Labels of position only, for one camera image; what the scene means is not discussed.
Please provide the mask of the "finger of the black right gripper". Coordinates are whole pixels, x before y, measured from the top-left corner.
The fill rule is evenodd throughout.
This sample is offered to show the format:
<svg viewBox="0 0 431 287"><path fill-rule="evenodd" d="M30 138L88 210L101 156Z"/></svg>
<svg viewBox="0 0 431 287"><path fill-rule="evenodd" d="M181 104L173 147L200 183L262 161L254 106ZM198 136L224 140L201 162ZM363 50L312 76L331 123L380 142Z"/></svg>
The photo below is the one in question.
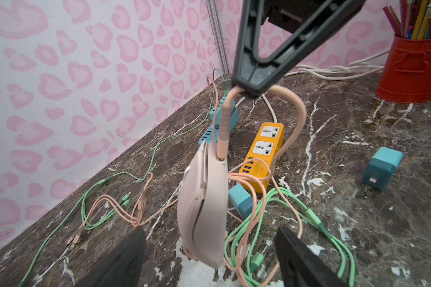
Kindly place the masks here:
<svg viewBox="0 0 431 287"><path fill-rule="evenodd" d="M360 12L365 0L244 1L232 83L259 98L278 80L334 36ZM262 25L290 32L269 56L261 56Z"/></svg>

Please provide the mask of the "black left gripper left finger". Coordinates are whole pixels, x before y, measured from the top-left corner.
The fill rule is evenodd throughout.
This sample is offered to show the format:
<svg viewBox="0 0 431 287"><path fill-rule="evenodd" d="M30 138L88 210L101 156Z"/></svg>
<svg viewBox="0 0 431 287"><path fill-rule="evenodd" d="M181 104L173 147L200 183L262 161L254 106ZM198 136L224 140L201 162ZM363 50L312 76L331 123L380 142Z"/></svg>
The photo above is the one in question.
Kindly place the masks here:
<svg viewBox="0 0 431 287"><path fill-rule="evenodd" d="M136 287L146 257L146 232L134 228L102 261L75 285L77 287Z"/></svg>

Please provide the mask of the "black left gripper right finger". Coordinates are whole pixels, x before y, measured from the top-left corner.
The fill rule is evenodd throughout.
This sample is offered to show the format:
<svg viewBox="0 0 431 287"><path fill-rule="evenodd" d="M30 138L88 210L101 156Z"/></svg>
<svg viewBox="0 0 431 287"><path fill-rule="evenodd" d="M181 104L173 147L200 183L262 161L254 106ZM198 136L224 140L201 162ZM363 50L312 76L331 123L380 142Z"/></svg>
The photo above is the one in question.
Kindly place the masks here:
<svg viewBox="0 0 431 287"><path fill-rule="evenodd" d="M274 244L285 287L347 285L288 227L278 228Z"/></svg>

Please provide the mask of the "teal USB charger adapter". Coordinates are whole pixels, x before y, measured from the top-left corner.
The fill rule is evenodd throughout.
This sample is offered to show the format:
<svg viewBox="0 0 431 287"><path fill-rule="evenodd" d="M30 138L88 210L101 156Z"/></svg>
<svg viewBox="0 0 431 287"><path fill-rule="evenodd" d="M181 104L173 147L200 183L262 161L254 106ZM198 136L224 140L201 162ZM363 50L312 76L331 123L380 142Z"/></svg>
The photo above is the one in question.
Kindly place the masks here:
<svg viewBox="0 0 431 287"><path fill-rule="evenodd" d="M402 158L403 153L400 151L387 147L379 148L367 164L362 182L370 188L385 189Z"/></svg>
<svg viewBox="0 0 431 287"><path fill-rule="evenodd" d="M253 198L241 184L236 184L229 190L229 199L243 220L251 215Z"/></svg>

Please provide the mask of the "pink wireless mouse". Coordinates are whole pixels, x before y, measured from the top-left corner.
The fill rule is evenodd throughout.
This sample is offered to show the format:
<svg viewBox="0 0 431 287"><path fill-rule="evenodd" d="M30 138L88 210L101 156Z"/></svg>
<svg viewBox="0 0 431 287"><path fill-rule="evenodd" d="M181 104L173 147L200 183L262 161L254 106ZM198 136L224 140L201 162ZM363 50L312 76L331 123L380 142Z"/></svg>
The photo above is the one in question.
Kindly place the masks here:
<svg viewBox="0 0 431 287"><path fill-rule="evenodd" d="M184 171L177 202L183 247L214 269L223 264L229 193L227 161L216 152L215 142L199 146Z"/></svg>

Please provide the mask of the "blue power strip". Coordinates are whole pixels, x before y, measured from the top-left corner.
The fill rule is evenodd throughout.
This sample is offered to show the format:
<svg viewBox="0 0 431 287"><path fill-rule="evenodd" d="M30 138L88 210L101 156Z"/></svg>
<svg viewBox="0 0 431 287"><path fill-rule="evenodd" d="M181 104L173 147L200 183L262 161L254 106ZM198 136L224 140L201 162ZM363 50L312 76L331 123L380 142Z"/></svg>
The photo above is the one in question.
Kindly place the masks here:
<svg viewBox="0 0 431 287"><path fill-rule="evenodd" d="M221 105L225 102L226 96L222 97L220 99L220 106L215 109L212 107L210 109L209 116L212 120L212 124L208 127L208 129L203 133L200 140L198 141L198 144L202 144L203 142L210 142L212 139L217 142L219 127L220 127L220 117L221 117ZM231 102L232 110L231 110L231 117L230 117L230 125L229 125L229 131L231 132L235 125L237 124L239 120L239 113L235 106L235 101L232 100Z"/></svg>

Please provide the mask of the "orange power strip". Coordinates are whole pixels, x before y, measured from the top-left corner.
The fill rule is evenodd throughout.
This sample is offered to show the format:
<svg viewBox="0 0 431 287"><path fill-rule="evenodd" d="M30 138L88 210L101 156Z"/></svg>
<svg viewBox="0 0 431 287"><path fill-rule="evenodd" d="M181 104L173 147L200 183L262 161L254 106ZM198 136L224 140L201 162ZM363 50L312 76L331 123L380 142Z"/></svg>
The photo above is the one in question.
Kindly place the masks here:
<svg viewBox="0 0 431 287"><path fill-rule="evenodd" d="M267 168L262 159L271 169L271 162L284 141L284 125L281 123L263 123L245 157L246 164L242 165L239 173L252 175L256 178L264 178L268 175Z"/></svg>

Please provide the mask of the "red emergency stop button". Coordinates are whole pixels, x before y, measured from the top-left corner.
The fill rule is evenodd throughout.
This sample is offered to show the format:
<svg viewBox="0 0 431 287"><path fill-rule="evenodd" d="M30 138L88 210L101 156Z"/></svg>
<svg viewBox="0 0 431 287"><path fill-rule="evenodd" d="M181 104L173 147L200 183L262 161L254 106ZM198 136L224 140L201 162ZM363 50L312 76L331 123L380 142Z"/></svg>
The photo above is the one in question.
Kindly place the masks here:
<svg viewBox="0 0 431 287"><path fill-rule="evenodd" d="M400 104L431 100L431 39L396 36L375 93Z"/></svg>

